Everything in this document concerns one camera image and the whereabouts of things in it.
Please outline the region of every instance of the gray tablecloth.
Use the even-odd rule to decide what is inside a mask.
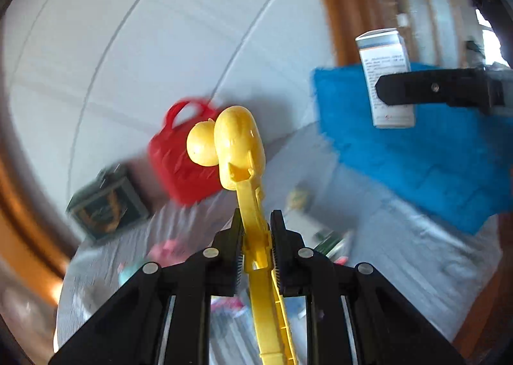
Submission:
[[[283,209],[301,185],[314,196],[309,214],[337,231],[356,230],[349,264],[372,263],[449,340],[497,268],[501,251],[496,219],[476,236],[437,222],[385,187],[338,163],[316,125],[294,134],[268,161],[264,176],[266,216]],[[65,343],[118,288],[117,266],[145,256],[156,243],[183,239],[194,250],[212,241],[236,207],[234,192],[221,192],[184,209],[166,204],[147,223],[102,245],[83,244],[70,263],[57,311],[57,341]],[[247,303],[245,291],[241,297]],[[299,359],[306,358],[301,299],[287,300]],[[248,308],[238,317],[214,313],[211,363],[260,363]]]

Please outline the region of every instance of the yellow plastic duck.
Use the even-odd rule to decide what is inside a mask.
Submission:
[[[219,165],[221,184],[237,192],[244,225],[244,271],[249,291],[260,357],[264,365],[296,365],[283,298],[273,271],[273,248],[261,201],[265,153],[250,111],[232,106],[216,122],[198,123],[187,137],[187,152],[203,166]]]

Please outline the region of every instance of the red bag handle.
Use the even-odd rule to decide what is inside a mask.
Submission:
[[[176,102],[169,108],[166,114],[166,118],[164,119],[164,124],[172,128],[175,118],[178,116],[181,110],[189,104],[194,104],[199,108],[200,113],[198,113],[196,117],[201,116],[202,118],[208,119],[213,118],[217,113],[217,110],[210,106],[209,100],[198,98],[183,99],[179,102]]]

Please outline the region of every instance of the blue cloth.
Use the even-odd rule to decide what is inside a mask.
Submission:
[[[344,164],[471,234],[511,210],[512,118],[425,104],[416,106],[414,128],[377,129],[361,65],[316,69],[313,80],[321,131]]]

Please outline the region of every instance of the red object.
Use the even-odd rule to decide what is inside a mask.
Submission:
[[[187,105],[198,107],[199,113],[173,127],[175,118]],[[198,122],[216,120],[220,110],[203,99],[184,99],[167,112],[164,127],[148,145],[148,156],[161,184],[171,199],[182,206],[196,202],[222,189],[219,167],[203,167],[191,161],[187,153],[187,135]]]

